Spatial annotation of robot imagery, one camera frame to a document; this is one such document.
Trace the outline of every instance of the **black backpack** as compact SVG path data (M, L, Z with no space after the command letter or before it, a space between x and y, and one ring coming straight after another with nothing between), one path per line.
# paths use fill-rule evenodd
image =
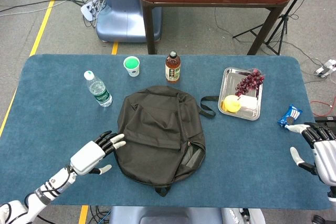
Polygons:
M127 144L115 152L121 171L165 196L205 157L205 138L195 99L167 86L152 86L125 98L118 132Z

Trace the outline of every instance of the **silver tray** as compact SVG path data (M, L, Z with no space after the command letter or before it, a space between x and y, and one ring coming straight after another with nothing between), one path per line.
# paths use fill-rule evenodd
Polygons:
M259 86L259 96L257 98L257 109L251 110L251 109L241 108L238 112L231 113L228 111L224 111L221 108L221 102L224 100L224 98L230 94L235 94L236 86L238 85L238 83L240 83L241 79L246 77L250 73L251 72L249 70L243 70L243 69L238 69L238 68L226 68L224 70L222 87L220 89L221 93L218 99L218 109L223 114L231 115L237 118L243 118L243 119L247 119L251 121L257 120L259 118L260 107L261 107L261 95L263 94L262 84ZM250 97L256 97L256 90L250 90L246 95Z

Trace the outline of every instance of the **table leg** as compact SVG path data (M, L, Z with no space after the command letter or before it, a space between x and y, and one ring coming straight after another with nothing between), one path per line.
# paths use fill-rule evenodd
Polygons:
M154 25L151 6L142 6L143 22L145 24L147 50L149 55L156 54L154 44Z
M247 55L255 55L257 53L261 44L265 41L265 38L268 35L269 31L272 29L274 23L277 21L278 17L281 15L283 9L284 7L274 7L271 10L264 25L259 31L258 36L256 37L252 46L250 47L250 50L248 51Z

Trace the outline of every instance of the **green liquid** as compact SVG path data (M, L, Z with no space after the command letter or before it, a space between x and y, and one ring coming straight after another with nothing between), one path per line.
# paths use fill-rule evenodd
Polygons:
M137 66L139 65L138 61L136 59L128 59L126 62L125 62L125 66L128 68L128 69L133 69L133 68L136 68Z

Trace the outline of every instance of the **water bottle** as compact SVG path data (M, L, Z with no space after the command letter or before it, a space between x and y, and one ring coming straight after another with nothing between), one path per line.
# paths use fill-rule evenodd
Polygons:
M113 98L106 89L104 82L98 77L95 77L90 70L84 73L84 77L87 80L87 86L91 94L93 94L97 102L103 107L110 106Z

